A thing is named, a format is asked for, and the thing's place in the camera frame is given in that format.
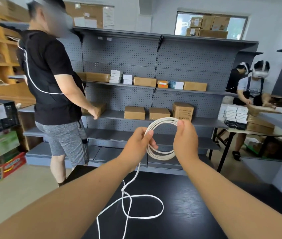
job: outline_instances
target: vr headset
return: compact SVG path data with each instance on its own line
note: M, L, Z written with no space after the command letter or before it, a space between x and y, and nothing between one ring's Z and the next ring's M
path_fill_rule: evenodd
M245 63L245 62L242 62L242 63L240 63L240 65L244 65L244 66L245 66L245 69L246 69L245 74L248 75L248 68L247 68L246 63Z
M261 70L255 70L255 68L253 68L253 77L265 79L268 76L268 71L265 71L266 63L267 61L263 60L263 68Z
M48 12L51 18L54 19L58 26L63 31L69 31L72 29L72 17L69 16L65 10L57 7L56 5L52 5L45 0L25 0L26 4L31 2L36 2L42 5Z

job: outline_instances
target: short hair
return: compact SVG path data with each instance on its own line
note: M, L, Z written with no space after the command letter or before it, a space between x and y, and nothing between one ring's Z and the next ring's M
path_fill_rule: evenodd
M61 7L63 10L66 9L66 6L65 6L65 3L63 0L44 0L45 2L47 3L50 3L54 6L59 6ZM39 3L35 2L35 1L32 1L31 3L28 3L27 4L27 7L28 7L28 13L29 13L29 16L31 19L35 18L36 17L36 8L40 6Z
M258 61L256 64L254 64L254 69L262 69L262 68L263 68L263 64L264 64L264 61L265 61L265 60L260 60L260 61ZM269 69L270 69L269 62L266 61L265 70L269 70Z
M249 68L250 68L249 63L245 63L245 64L247 66L247 70L249 70ZM245 67L245 65L237 65L236 69L246 69L246 67Z

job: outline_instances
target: gray t-shirt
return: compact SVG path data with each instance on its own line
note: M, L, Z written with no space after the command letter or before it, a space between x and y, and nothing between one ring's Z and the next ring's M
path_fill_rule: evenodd
M241 80L239 80L237 90L246 91L247 84L248 84L248 77L242 78ZM257 81L250 79L249 92L252 97L258 96L260 94L260 87L261 87L261 79ZM269 82L265 79L263 84L263 92L262 92L263 94L270 93L268 91L268 87L269 87Z

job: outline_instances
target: shoe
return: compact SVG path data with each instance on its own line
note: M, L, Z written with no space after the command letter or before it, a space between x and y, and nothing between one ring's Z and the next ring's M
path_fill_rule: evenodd
M232 155L236 161L240 161L240 152L233 151Z

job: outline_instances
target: table leg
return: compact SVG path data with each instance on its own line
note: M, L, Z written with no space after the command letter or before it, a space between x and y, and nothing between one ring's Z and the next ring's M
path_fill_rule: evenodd
M264 153L265 153L265 149L268 145L268 143L272 140L272 137L271 136L267 136L264 140L264 143L262 145L262 147L260 148L259 150L259 153L258 153L258 157L263 157Z
M228 141L227 141L227 143L226 143L226 146L225 146L225 149L224 149L224 152L223 152L221 161L220 161L220 163L219 163L219 165L218 165L218 168L217 168L217 171L218 171L219 173L220 173L221 170L222 170L222 167L223 167L225 158L226 158L227 153L228 153L228 149L229 149L230 146L231 146L231 143L232 143L232 140L233 140L234 135L235 135L234 132L230 132L230 135L228 136Z
M213 141L213 142L215 142L216 134L217 134L217 127L214 128L213 137L212 137L212 141ZM211 160L211 158L212 158L212 153L213 153L213 150L210 149L210 152L209 152L209 160Z

